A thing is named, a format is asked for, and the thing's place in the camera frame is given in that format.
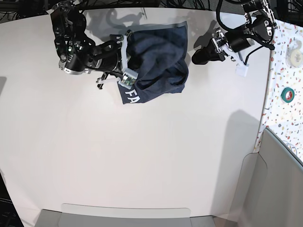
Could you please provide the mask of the dark blue t-shirt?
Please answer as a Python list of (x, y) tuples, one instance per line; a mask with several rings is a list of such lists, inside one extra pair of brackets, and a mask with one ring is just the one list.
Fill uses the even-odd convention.
[(183, 91), (188, 78), (186, 26), (136, 31), (129, 37), (127, 52), (128, 67), (138, 77), (130, 89), (118, 86), (123, 104)]

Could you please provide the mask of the clear tape roll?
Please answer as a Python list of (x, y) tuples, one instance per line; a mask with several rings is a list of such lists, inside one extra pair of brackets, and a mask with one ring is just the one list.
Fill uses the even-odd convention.
[(300, 40), (293, 40), (286, 51), (286, 64), (292, 68), (299, 68), (303, 65), (303, 43)]

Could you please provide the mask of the green tape roll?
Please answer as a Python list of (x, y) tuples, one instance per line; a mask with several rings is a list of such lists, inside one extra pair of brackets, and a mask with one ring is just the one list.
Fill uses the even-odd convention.
[(285, 102), (285, 103), (290, 103), (293, 101), (294, 99), (294, 90), (290, 87), (285, 87), (284, 90), (281, 93), (281, 99)]

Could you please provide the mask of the terrazzo patterned side surface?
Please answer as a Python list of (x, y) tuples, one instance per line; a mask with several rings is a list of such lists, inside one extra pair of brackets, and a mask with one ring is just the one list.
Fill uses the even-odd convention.
[[(298, 25), (277, 21), (270, 53), (267, 90), (254, 150), (261, 145), (262, 134), (269, 128), (299, 158), (303, 158), (303, 66), (286, 64), (286, 51), (293, 40), (303, 42), (303, 29)], [(285, 87), (294, 90), (294, 99), (285, 103), (281, 93)]]

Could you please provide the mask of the grey chair right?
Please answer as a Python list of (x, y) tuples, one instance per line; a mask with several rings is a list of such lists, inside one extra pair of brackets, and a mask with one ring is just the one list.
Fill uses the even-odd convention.
[(303, 162), (269, 129), (244, 158), (232, 210), (239, 227), (303, 225)]

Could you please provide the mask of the grey chair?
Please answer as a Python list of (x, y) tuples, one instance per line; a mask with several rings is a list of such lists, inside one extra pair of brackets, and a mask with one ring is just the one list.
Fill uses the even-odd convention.
[(36, 227), (214, 227), (212, 216), (191, 217), (188, 208), (130, 209), (64, 203), (41, 210)]
[(239, 227), (303, 225), (303, 162), (269, 129), (244, 158), (232, 210)]

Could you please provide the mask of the grey chair bottom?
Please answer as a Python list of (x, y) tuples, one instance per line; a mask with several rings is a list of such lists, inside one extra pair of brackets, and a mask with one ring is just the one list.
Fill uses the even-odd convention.
[(64, 203), (41, 210), (36, 227), (214, 227), (212, 216), (191, 217), (188, 208), (130, 209)]

